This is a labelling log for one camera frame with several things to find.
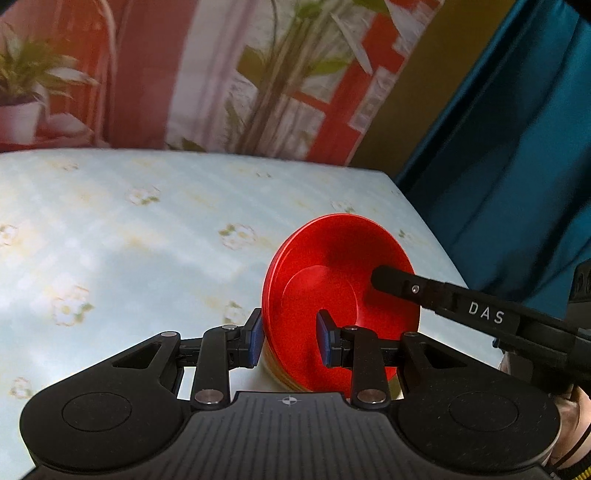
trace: teal curtain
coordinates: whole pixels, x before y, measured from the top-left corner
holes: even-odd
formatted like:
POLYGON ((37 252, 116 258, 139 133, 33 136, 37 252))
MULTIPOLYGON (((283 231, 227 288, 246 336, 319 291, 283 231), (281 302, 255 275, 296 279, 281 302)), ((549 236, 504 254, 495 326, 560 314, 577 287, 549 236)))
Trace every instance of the teal curtain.
POLYGON ((397 178, 470 288, 564 316, 591 257, 591 26, 516 3, 397 178))

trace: flower pattern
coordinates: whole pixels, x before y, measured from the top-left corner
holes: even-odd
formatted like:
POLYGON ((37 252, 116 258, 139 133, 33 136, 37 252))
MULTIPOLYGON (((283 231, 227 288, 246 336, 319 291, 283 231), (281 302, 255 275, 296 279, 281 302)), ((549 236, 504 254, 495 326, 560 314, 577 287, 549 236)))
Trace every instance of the flower pattern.
POLYGON ((10 387, 10 394, 19 400, 26 400, 33 396, 33 388, 31 382, 23 377, 18 377, 12 381, 10 387))
POLYGON ((132 189, 127 194, 127 199, 134 205, 149 205, 160 201, 160 190, 156 187, 150 189, 132 189))
POLYGON ((246 312, 238 303, 231 300, 224 309, 223 322, 242 325, 246 322, 246 312))
POLYGON ((18 235, 18 228, 0 224, 0 247, 10 247, 18 235))
POLYGON ((53 320, 56 325, 71 327, 84 321, 94 306, 88 303, 88 290, 75 286, 64 298, 53 299, 53 320))
POLYGON ((65 171, 75 171, 78 170, 80 167, 78 166, 78 163, 66 163, 62 165, 62 168, 65 171))
POLYGON ((222 237, 222 243, 231 250, 240 250, 256 242, 255 231, 246 225, 230 223, 224 230, 218 232, 222 237))
POLYGON ((336 212, 355 213, 355 209, 349 202, 330 202, 330 204, 336 212))

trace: plant stem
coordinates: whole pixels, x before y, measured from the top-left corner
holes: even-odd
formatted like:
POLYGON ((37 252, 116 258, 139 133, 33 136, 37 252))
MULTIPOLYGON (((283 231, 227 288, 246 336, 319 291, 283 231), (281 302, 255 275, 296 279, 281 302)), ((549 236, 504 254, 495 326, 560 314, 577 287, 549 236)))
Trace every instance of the plant stem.
MULTIPOLYGON (((343 7, 343 2, 344 2, 344 0, 339 0, 339 2, 337 2, 337 4, 333 7, 333 9, 330 12, 328 12, 324 16, 324 18, 322 18, 322 20, 319 22, 320 25, 318 25, 318 28, 316 28, 314 31, 315 35, 308 42, 307 48, 301 49, 301 51, 304 52, 304 56, 301 59, 301 62, 299 65, 300 68, 295 71, 295 73, 294 73, 295 78, 291 82, 291 85, 289 85, 287 91, 283 92, 283 95, 287 98, 282 106, 281 113, 277 117, 277 121, 275 122, 273 132, 271 133, 270 136, 269 136, 269 134, 265 135, 266 140, 268 139, 267 148, 265 149, 265 151, 260 151, 257 149, 256 153, 270 155, 270 153, 272 152, 273 143, 275 142, 275 140, 277 140, 276 139, 277 132, 278 132, 279 127, 282 123, 283 117, 287 111, 287 108, 289 106, 291 98, 295 92, 297 92, 298 90, 301 89, 301 87, 306 79, 306 71, 308 69, 308 65, 310 64, 311 58, 314 55, 315 50, 318 48, 318 45, 322 41, 323 36, 325 35, 325 33, 327 31, 326 29, 327 29, 328 25, 330 24, 330 21, 331 21, 330 14, 337 13, 338 10, 340 10, 343 7)), ((263 135, 261 135, 259 143, 261 142, 261 140, 263 140, 263 135)))
POLYGON ((240 139, 238 140, 238 143, 236 145, 236 153, 245 153, 245 143, 250 136, 256 119, 258 118, 261 105, 269 95, 268 86, 269 84, 272 84, 274 77, 278 73, 276 60, 277 58, 279 58, 288 40, 291 40, 291 37, 295 34, 297 34, 297 29, 296 19, 294 17, 291 20, 290 26, 287 28, 287 31, 283 35, 283 38, 281 39, 279 45, 277 46, 276 56, 274 56, 272 61, 269 60, 265 65, 265 71, 263 72, 261 84, 258 86, 258 93, 256 94, 255 104, 253 105, 251 113, 249 114, 248 119, 245 122, 244 130, 242 131, 242 135, 240 136, 240 139))
POLYGON ((271 40, 271 55, 269 62, 273 63, 275 57, 275 46, 277 45, 277 27, 279 23, 277 15, 277 0, 271 0, 271 8, 273 9, 273 39, 271 40))
MULTIPOLYGON (((331 13, 334 13, 335 15, 341 17, 345 14, 347 14, 350 10, 351 10, 352 5, 345 5, 345 7, 339 12, 337 11, 338 7, 335 8, 335 10, 331 13)), ((326 44, 324 45, 324 47, 322 48, 322 50, 320 50, 317 54, 316 54, 316 60, 322 60, 324 58, 325 55, 327 55, 332 48, 335 46, 334 45, 334 41, 337 38, 343 38, 343 33, 341 32, 341 30, 335 26, 336 32, 335 34, 331 37, 331 39, 329 41, 326 42, 326 44)), ((349 44, 347 42, 345 42, 345 45, 347 46, 347 49, 350 51, 351 47, 349 47, 349 44)))
POLYGON ((283 141, 281 142, 281 145, 279 147, 279 150, 277 150, 277 157, 279 157, 279 158, 284 158, 285 157, 284 151, 285 151, 285 148, 287 146, 287 142, 289 141, 290 137, 293 135, 293 132, 296 129, 298 122, 300 121, 300 114, 301 114, 301 102, 298 103, 297 107, 295 107, 294 118, 291 121, 291 125, 290 125, 289 130, 283 136, 283 141))
POLYGON ((282 86, 287 80, 287 76, 290 74, 290 67, 293 63, 293 52, 297 51, 297 47, 301 45, 301 32, 304 30, 304 36, 307 29, 303 29, 304 25, 307 26, 309 22, 299 21, 294 23, 294 33, 291 35, 291 41, 285 47, 283 55, 277 57, 277 65, 274 66, 274 78, 271 79, 268 89, 264 90, 263 98, 260 104, 259 110, 256 112, 255 118, 252 121, 252 126, 248 132, 248 137, 243 145, 243 153, 252 154, 256 144, 258 143, 259 137, 262 134, 262 130, 268 121, 270 113, 273 111, 277 102, 277 90, 282 89, 282 86))

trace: screw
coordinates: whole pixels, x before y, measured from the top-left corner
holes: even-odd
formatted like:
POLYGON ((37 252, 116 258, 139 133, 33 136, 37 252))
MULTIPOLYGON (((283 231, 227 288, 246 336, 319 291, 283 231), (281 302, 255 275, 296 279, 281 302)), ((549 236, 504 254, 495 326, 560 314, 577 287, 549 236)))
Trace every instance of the screw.
POLYGON ((377 388, 368 388, 357 394, 357 398, 363 403, 382 403, 386 400, 386 394, 377 388))
POLYGON ((223 393, 219 390, 206 388, 195 393, 195 400, 205 405, 215 405, 223 400, 223 393))

